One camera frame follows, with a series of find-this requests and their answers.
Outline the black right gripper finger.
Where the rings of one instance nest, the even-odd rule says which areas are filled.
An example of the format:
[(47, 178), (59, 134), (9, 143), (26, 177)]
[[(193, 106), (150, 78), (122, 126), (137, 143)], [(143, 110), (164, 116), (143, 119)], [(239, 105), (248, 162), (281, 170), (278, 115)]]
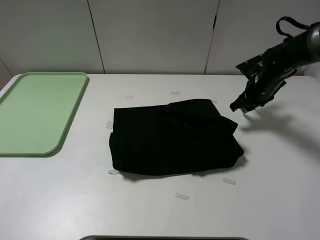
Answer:
[(235, 112), (236, 110), (241, 110), (242, 112), (246, 112), (246, 100), (243, 100), (242, 98), (237, 98), (234, 102), (230, 104), (230, 109), (232, 112)]
[(248, 112), (254, 111), (256, 107), (256, 105), (244, 105), (241, 107), (241, 111), (243, 114), (247, 114)]

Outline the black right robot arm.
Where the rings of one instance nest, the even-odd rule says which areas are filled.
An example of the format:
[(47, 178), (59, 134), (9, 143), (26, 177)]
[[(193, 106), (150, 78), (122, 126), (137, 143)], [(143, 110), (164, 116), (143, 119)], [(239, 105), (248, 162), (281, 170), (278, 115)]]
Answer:
[(287, 17), (282, 20), (304, 32), (292, 36), (283, 32), (277, 22), (277, 32), (285, 36), (283, 42), (236, 66), (248, 81), (244, 91), (229, 106), (233, 112), (240, 109), (245, 114), (263, 107), (274, 99), (298, 68), (320, 61), (320, 23), (308, 26)]

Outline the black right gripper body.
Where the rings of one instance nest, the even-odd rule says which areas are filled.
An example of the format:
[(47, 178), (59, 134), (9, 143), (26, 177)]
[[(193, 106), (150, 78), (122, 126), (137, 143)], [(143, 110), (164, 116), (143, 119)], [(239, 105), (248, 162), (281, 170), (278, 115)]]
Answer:
[(287, 78), (287, 70), (277, 66), (262, 65), (248, 75), (244, 92), (239, 96), (241, 107), (257, 107), (273, 99), (273, 95)]

